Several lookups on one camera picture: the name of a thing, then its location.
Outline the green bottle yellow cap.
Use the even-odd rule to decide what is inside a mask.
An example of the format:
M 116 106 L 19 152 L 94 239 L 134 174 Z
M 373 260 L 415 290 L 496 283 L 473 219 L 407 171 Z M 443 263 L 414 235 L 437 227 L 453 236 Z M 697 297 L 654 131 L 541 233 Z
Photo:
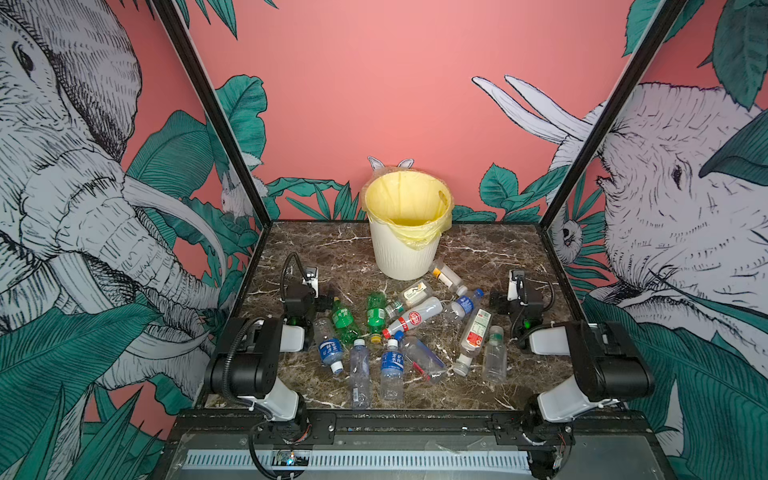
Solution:
M 344 345 L 352 346 L 360 337 L 360 330 L 350 309 L 338 297 L 333 300 L 331 319 L 340 341 Z

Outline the clear bottle red white label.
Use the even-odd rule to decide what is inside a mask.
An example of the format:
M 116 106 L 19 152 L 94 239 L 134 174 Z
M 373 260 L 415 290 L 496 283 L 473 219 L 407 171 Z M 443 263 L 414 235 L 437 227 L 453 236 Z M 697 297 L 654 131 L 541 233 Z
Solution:
M 476 308 L 466 322 L 459 341 L 459 356 L 453 364 L 453 371 L 460 376 L 469 374 L 474 358 L 482 350 L 492 314 L 482 307 Z

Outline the clear bottle blue label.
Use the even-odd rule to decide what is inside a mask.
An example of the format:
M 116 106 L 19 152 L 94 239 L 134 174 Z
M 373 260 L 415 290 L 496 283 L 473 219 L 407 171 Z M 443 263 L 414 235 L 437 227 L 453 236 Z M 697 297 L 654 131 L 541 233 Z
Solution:
M 337 337 L 332 321 L 327 315 L 319 315 L 313 324 L 314 341 L 322 363 L 333 375 L 343 372 L 343 347 Z

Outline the clear bottle green cap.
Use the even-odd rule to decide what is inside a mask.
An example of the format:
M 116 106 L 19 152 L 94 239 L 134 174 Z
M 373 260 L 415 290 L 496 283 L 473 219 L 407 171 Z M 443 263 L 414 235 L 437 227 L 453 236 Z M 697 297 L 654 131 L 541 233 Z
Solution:
M 490 328 L 485 345 L 482 376 L 489 383 L 503 384 L 506 382 L 506 374 L 507 348 L 504 341 L 504 329 L 494 325 Z

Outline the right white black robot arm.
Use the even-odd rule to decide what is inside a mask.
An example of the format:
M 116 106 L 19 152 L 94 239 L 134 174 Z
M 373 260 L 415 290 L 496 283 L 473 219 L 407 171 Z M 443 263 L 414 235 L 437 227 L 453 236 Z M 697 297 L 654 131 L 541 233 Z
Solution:
M 654 392 L 654 376 L 624 326 L 545 323 L 542 315 L 551 306 L 532 302 L 521 280 L 515 289 L 515 299 L 494 292 L 491 305 L 514 319 L 511 333 L 518 347 L 539 356 L 569 357 L 572 375 L 530 397 L 522 410 L 492 415 L 488 427 L 498 443 L 524 450 L 566 446 L 578 417 Z

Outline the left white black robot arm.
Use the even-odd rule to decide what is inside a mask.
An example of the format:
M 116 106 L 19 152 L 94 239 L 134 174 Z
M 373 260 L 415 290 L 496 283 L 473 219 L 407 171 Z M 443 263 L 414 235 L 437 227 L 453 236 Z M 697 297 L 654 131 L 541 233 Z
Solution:
M 282 317 L 229 320 L 206 367 L 205 389 L 262 415 L 284 443 L 305 441 L 312 429 L 306 401 L 279 378 L 279 360 L 319 345 L 318 314 L 327 300 L 314 281 L 292 282 L 282 291 Z

